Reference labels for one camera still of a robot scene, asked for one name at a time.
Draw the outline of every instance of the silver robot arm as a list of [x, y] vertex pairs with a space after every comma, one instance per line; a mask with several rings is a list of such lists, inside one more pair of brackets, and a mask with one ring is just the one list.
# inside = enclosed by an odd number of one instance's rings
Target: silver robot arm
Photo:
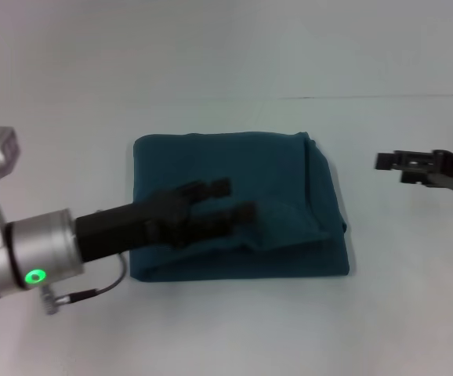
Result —
[[[0, 128], [0, 179], [14, 168], [20, 150], [12, 128]], [[42, 288], [48, 313], [57, 307], [97, 296], [125, 275], [123, 251], [170, 244], [176, 251], [198, 241], [225, 237], [236, 225], [254, 222], [253, 203], [191, 216], [190, 206], [230, 195], [229, 179], [200, 181], [158, 191], [138, 202], [73, 219], [68, 210], [7, 223], [0, 209], [0, 298]], [[111, 286], [56, 298], [51, 283], [83, 273], [83, 264], [119, 254], [122, 275]]]
[[[0, 127], [0, 179], [20, 149], [12, 128]], [[68, 210], [6, 223], [0, 209], [0, 298], [82, 273]]]

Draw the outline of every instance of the metal cylinder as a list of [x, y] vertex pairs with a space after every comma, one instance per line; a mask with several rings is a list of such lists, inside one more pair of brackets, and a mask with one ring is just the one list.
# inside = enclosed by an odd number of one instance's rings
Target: metal cylinder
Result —
[[62, 210], [13, 224], [12, 251], [25, 288], [83, 273], [72, 223]]

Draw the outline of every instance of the white table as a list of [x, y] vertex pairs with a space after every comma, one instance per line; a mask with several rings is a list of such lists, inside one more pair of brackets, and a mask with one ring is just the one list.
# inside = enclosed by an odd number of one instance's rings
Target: white table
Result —
[[[142, 284], [45, 316], [0, 300], [0, 375], [453, 375], [453, 192], [378, 152], [453, 151], [453, 2], [0, 0], [0, 125], [23, 149], [9, 220], [131, 201], [151, 133], [310, 133], [350, 277]], [[103, 287], [115, 258], [61, 292]]]

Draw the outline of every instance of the teal cloth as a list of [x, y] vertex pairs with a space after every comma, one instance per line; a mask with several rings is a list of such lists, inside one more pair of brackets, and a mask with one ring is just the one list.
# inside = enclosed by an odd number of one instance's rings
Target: teal cloth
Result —
[[307, 133], [152, 135], [134, 144], [134, 201], [194, 180], [230, 178], [231, 197], [193, 214], [255, 201], [256, 224], [184, 249], [130, 252], [130, 273], [146, 282], [339, 276], [349, 272], [328, 162]]

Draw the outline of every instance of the black cable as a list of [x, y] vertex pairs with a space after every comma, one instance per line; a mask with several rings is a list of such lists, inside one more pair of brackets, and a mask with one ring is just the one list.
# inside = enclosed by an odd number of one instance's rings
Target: black cable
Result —
[[72, 303], [80, 302], [81, 300], [86, 300], [86, 299], [93, 298], [95, 296], [104, 294], [105, 292], [117, 287], [124, 280], [124, 277], [127, 274], [127, 262], [125, 261], [125, 257], [122, 255], [122, 253], [118, 253], [117, 256], [120, 259], [122, 271], [121, 271], [120, 276], [117, 278], [117, 280], [114, 283], [112, 283], [110, 286], [107, 286], [105, 288], [100, 288], [100, 289], [94, 288], [92, 290], [72, 292], [71, 294], [59, 297], [56, 300], [57, 303], [58, 304], [72, 304]]

